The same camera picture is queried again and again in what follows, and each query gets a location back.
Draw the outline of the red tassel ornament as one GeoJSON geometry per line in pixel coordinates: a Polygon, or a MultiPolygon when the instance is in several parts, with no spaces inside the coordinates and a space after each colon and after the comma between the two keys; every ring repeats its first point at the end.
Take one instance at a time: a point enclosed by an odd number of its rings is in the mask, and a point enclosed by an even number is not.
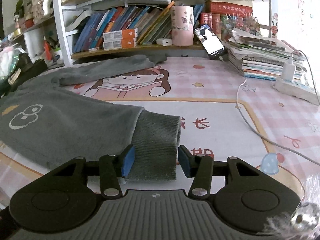
{"type": "Polygon", "coordinates": [[[49,43],[47,42],[46,38],[44,37],[44,51],[45,51],[45,55],[46,55],[46,59],[48,61],[52,60],[52,54],[51,54],[51,46],[49,45],[49,43]]]}

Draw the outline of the pink plush in plastic bag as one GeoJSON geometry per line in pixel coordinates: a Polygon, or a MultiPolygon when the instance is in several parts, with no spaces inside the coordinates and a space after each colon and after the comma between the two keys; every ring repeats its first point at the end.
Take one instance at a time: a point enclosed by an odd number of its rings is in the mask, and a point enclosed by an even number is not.
{"type": "Polygon", "coordinates": [[[15,71],[19,55],[25,53],[21,47],[8,46],[1,51],[1,82],[7,80],[15,71]]]}

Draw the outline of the pink cartoon cylinder cup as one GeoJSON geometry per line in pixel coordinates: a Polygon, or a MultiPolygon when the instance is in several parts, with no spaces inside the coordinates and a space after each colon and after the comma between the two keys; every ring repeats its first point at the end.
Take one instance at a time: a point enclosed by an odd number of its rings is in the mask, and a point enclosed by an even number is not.
{"type": "Polygon", "coordinates": [[[171,39],[174,46],[188,47],[193,45],[193,7],[173,6],[171,9],[171,39]]]}

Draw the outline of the black smartphone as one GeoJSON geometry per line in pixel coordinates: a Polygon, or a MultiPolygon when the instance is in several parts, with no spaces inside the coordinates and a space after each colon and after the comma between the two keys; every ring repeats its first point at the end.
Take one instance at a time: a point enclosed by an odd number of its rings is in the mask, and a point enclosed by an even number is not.
{"type": "Polygon", "coordinates": [[[194,29],[194,34],[199,39],[211,60],[216,60],[227,53],[227,50],[223,46],[221,40],[212,31],[209,25],[204,24],[194,29]]]}

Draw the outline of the orange white medicine box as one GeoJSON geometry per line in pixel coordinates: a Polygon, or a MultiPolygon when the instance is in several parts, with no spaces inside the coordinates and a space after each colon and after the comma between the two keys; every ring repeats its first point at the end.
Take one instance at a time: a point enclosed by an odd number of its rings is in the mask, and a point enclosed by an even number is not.
{"type": "Polygon", "coordinates": [[[129,38],[137,38],[138,29],[124,29],[119,31],[111,31],[103,34],[104,41],[122,40],[129,38]]]}
{"type": "Polygon", "coordinates": [[[103,42],[104,50],[133,48],[137,45],[136,38],[108,40],[103,42]]]}

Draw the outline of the row of leaning books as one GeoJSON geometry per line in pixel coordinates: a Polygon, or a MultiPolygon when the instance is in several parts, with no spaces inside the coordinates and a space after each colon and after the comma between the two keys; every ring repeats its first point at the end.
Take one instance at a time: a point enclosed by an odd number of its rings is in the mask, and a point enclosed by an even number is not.
{"type": "Polygon", "coordinates": [[[164,8],[129,5],[93,11],[80,21],[83,26],[72,46],[72,54],[104,50],[103,34],[124,29],[138,29],[137,45],[154,44],[158,38],[165,38],[170,33],[170,9],[174,4],[171,2],[164,8]]]}

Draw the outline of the red thick dictionary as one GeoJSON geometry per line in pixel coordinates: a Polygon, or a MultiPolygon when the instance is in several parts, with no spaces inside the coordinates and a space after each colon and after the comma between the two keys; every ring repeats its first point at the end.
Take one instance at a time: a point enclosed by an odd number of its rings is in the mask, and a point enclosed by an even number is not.
{"type": "Polygon", "coordinates": [[[248,17],[252,15],[252,7],[227,2],[205,2],[206,12],[220,15],[248,17]]]}

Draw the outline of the pink checkered table mat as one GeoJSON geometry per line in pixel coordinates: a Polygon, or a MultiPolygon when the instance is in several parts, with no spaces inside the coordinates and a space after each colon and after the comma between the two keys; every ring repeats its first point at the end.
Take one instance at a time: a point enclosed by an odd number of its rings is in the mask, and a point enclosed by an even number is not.
{"type": "Polygon", "coordinates": [[[96,97],[182,118],[180,143],[193,154],[218,161],[236,156],[300,197],[306,179],[319,174],[319,108],[284,95],[273,82],[245,79],[229,64],[199,57],[170,57],[162,64],[171,90],[159,97],[146,91],[96,97]]]}

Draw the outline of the stack of notebooks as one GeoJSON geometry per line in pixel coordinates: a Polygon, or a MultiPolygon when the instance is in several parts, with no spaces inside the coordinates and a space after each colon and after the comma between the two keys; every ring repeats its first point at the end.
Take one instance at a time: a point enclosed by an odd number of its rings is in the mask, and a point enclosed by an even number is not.
{"type": "Polygon", "coordinates": [[[231,64],[245,77],[274,81],[281,76],[284,64],[292,59],[296,68],[293,79],[304,81],[306,58],[283,41],[254,36],[235,28],[223,45],[231,64]]]}

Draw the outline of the lower orange white medicine box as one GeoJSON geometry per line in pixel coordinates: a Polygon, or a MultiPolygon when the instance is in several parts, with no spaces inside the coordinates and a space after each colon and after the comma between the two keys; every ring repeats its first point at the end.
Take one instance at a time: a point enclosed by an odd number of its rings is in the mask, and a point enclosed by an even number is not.
{"type": "Polygon", "coordinates": [[[104,50],[133,48],[137,45],[136,38],[108,40],[103,42],[104,50]]]}

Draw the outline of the grey sweatshirt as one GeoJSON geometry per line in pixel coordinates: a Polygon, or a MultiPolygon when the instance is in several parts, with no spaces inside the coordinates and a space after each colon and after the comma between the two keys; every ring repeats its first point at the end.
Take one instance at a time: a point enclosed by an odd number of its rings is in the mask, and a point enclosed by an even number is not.
{"type": "Polygon", "coordinates": [[[97,160],[133,145],[136,153],[131,179],[174,180],[181,134],[179,116],[67,90],[67,86],[157,67],[166,59],[120,57],[25,81],[1,99],[1,141],[50,170],[77,156],[97,160]]]}

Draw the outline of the white power strip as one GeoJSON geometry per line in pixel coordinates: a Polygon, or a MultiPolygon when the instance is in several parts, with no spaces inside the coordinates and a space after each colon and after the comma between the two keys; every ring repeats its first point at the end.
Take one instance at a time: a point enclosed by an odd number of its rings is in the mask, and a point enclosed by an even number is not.
{"type": "Polygon", "coordinates": [[[294,96],[311,104],[319,106],[319,95],[311,88],[296,81],[286,81],[278,77],[273,88],[283,94],[294,96]]]}

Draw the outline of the upper orange white medicine box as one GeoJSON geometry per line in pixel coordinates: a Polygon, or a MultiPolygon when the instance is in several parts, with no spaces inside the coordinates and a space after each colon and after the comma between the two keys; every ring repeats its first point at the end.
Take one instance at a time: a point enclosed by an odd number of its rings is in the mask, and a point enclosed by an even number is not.
{"type": "Polygon", "coordinates": [[[129,38],[137,38],[138,29],[124,29],[119,31],[111,31],[103,34],[104,41],[122,40],[129,38]]]}

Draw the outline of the small white adapter cube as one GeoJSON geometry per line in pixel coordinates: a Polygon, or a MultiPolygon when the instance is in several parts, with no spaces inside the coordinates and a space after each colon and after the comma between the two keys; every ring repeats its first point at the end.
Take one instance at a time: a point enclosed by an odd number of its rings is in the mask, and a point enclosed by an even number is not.
{"type": "Polygon", "coordinates": [[[172,45],[172,39],[170,38],[158,38],[156,40],[156,44],[160,46],[171,46],[172,45]]]}

